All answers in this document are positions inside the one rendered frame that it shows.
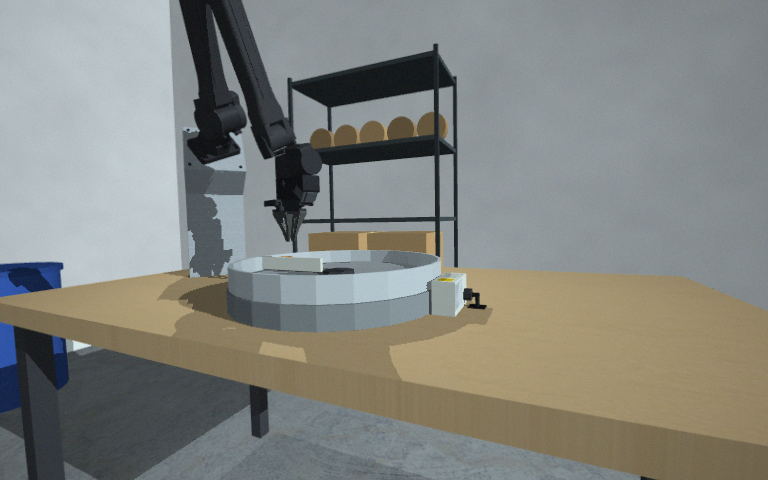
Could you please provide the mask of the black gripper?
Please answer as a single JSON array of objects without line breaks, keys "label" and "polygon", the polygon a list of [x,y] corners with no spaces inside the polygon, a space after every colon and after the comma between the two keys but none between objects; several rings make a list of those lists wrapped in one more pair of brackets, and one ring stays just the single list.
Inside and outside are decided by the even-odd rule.
[{"label": "black gripper", "polygon": [[[290,237],[291,241],[296,241],[299,228],[307,214],[306,209],[301,208],[314,205],[313,202],[304,202],[300,200],[268,200],[264,201],[264,207],[267,206],[276,207],[276,209],[272,210],[273,216],[280,226],[286,242],[290,242]],[[283,218],[285,220],[285,224]],[[297,219],[294,229],[295,218]]]}]

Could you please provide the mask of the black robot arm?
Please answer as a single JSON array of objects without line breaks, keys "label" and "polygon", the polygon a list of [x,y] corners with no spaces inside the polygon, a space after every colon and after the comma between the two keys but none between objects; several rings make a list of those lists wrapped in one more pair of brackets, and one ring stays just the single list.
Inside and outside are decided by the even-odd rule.
[{"label": "black robot arm", "polygon": [[[239,95],[229,91],[225,80],[214,15],[245,98],[257,146],[264,160],[276,156],[276,177],[290,176],[276,179],[277,199],[314,202],[320,192],[319,176],[315,174],[322,168],[321,157],[310,143],[296,143],[288,117],[284,117],[270,86],[242,0],[179,3],[199,87],[199,99],[193,101],[200,131],[197,137],[187,140],[189,149],[202,164],[238,155],[241,148],[228,133],[241,134],[247,124]],[[273,153],[286,146],[290,147]]]}]

